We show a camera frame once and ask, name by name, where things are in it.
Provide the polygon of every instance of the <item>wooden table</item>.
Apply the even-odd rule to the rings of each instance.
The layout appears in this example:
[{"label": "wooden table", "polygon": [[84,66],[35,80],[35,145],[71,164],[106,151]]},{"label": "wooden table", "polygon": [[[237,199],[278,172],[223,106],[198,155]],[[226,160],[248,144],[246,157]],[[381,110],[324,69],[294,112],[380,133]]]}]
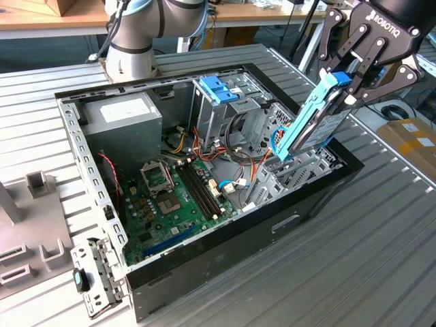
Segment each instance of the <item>wooden table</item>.
[{"label": "wooden table", "polygon": [[[101,0],[77,0],[63,17],[54,17],[34,12],[26,12],[12,8],[3,8],[0,13],[0,40],[24,39],[34,37],[56,37],[71,35],[106,34],[108,16]],[[301,24],[307,17],[306,13],[294,11],[290,24]],[[324,21],[325,12],[315,12],[312,23]],[[283,13],[280,7],[262,10],[250,3],[223,3],[217,6],[215,27],[246,27],[287,24],[289,14]],[[211,27],[213,19],[209,18],[207,28]],[[319,42],[322,27],[319,24],[315,30],[312,42],[300,63],[304,71],[310,62]],[[188,39],[178,39],[177,52],[187,52]]]}]

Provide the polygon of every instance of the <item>cardboard box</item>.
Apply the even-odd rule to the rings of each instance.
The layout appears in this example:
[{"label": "cardboard box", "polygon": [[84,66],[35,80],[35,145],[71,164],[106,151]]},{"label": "cardboard box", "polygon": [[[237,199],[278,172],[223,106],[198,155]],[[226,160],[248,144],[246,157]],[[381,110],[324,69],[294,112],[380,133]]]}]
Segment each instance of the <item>cardboard box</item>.
[{"label": "cardboard box", "polygon": [[436,132],[419,118],[389,121],[377,135],[436,181]]},{"label": "cardboard box", "polygon": [[37,12],[50,16],[62,16],[76,0],[0,0],[0,7]]}]

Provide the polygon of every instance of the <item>white label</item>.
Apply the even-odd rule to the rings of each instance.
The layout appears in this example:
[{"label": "white label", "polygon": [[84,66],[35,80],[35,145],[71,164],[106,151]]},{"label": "white label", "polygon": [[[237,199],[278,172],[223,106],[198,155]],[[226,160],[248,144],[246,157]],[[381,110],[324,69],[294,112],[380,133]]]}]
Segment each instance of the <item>white label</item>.
[{"label": "white label", "polygon": [[301,149],[309,148],[310,146],[316,145],[323,142],[332,135],[333,131],[338,127],[340,123],[348,115],[349,110],[342,111],[340,114],[335,114],[333,116],[325,116],[321,123],[316,127],[315,131],[309,136],[307,141],[301,147]]},{"label": "white label", "polygon": [[230,89],[230,92],[232,92],[232,93],[242,93],[243,92],[243,90],[241,90],[240,88],[238,88],[238,87],[235,87],[234,89]]},{"label": "white label", "polygon": [[414,124],[403,124],[403,126],[408,131],[419,131],[419,129]]},{"label": "white label", "polygon": [[421,143],[423,146],[435,146],[435,145],[433,144],[433,142],[430,141],[429,138],[418,138],[418,141],[420,141],[420,143]]},{"label": "white label", "polygon": [[142,99],[133,99],[124,102],[118,102],[116,104],[107,104],[102,106],[100,111],[102,112],[104,120],[107,123],[140,116],[141,114],[148,114],[151,112]]}]

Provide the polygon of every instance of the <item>black plastic latch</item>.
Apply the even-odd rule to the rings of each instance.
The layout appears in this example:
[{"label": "black plastic latch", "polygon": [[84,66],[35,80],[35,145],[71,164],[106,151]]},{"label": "black plastic latch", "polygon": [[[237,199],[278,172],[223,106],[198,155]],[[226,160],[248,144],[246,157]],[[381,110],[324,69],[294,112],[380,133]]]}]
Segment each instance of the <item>black plastic latch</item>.
[{"label": "black plastic latch", "polygon": [[89,281],[83,269],[73,269],[73,278],[78,293],[88,292],[90,290]]}]

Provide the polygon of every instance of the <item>motherboard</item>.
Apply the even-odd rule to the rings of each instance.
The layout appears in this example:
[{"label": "motherboard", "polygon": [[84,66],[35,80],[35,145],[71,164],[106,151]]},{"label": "motherboard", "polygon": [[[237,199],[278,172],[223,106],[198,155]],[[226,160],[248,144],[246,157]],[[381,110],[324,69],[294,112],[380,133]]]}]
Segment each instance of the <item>motherboard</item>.
[{"label": "motherboard", "polygon": [[[125,195],[123,226],[129,238],[124,254],[129,266],[237,215],[224,194],[212,191],[213,179],[202,161],[180,167],[164,161],[156,164],[163,170],[155,165],[120,182]],[[155,193],[168,179],[174,189]]]}]

